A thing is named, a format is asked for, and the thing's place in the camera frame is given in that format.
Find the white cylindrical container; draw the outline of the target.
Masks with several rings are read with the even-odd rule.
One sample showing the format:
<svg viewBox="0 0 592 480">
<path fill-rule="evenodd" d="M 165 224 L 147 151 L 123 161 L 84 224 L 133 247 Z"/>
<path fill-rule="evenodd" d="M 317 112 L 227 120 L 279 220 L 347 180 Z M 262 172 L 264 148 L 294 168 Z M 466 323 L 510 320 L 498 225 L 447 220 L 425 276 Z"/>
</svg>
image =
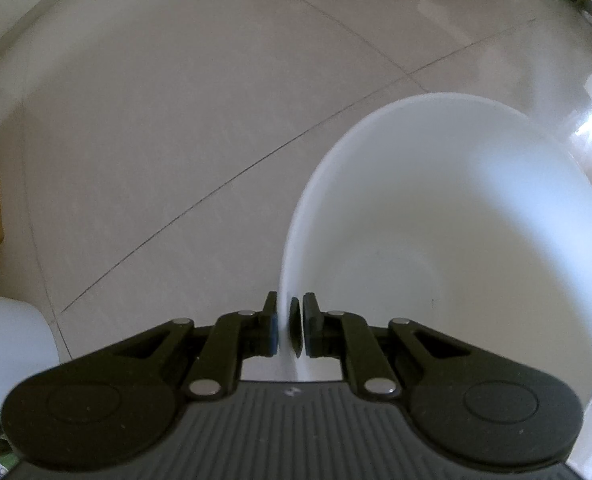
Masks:
<svg viewBox="0 0 592 480">
<path fill-rule="evenodd" d="M 0 409 L 16 385 L 58 364 L 55 339 L 40 311 L 0 297 Z"/>
</svg>

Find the white plastic waste bin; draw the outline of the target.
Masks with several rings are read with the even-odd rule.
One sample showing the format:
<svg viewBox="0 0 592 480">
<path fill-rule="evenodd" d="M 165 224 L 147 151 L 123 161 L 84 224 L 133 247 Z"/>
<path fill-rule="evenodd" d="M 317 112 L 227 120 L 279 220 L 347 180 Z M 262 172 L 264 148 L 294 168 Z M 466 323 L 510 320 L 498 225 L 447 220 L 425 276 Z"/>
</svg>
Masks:
<svg viewBox="0 0 592 480">
<path fill-rule="evenodd" d="M 463 93 L 390 103 L 315 168 L 279 302 L 409 318 L 592 400 L 592 185 L 526 115 Z"/>
</svg>

